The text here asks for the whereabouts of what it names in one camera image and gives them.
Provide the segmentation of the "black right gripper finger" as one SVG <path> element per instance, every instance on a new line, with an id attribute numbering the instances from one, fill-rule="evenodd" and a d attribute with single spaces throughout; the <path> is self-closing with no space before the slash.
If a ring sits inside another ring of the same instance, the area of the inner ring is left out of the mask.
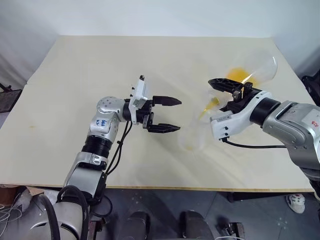
<path id="1" fill-rule="evenodd" d="M 227 93 L 241 92 L 243 88 L 242 83 L 227 78 L 214 78 L 209 80 L 208 84 L 217 91 Z"/>

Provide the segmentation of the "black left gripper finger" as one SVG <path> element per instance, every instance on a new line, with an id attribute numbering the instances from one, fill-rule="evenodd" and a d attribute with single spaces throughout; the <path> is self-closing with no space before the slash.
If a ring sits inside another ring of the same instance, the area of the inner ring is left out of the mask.
<path id="1" fill-rule="evenodd" d="M 142 122 L 142 127 L 150 133 L 171 133 L 180 130 L 179 126 L 168 123 L 153 124 L 154 113 L 151 112 L 145 115 Z"/>
<path id="2" fill-rule="evenodd" d="M 176 106 L 180 105 L 182 102 L 177 98 L 170 96 L 153 96 L 152 105 L 162 105 L 162 106 Z"/>

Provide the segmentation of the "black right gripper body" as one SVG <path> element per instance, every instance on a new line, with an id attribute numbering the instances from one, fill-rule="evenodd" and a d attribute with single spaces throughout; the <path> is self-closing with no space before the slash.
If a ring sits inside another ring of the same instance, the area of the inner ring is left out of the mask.
<path id="1" fill-rule="evenodd" d="M 253 83 L 247 82 L 241 85 L 232 93 L 233 100 L 228 101 L 226 106 L 220 108 L 222 112 L 231 111 L 232 113 L 241 112 L 249 102 L 258 94 L 261 90 L 253 87 Z"/>

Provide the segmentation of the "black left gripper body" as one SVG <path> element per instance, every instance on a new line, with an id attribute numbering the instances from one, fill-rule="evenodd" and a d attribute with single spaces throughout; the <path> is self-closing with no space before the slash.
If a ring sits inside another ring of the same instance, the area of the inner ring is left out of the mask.
<path id="1" fill-rule="evenodd" d="M 154 106 L 153 100 L 147 100 L 142 108 L 136 111 L 136 122 L 142 124 L 144 129 L 150 129 L 153 125 L 154 113 L 152 107 Z"/>

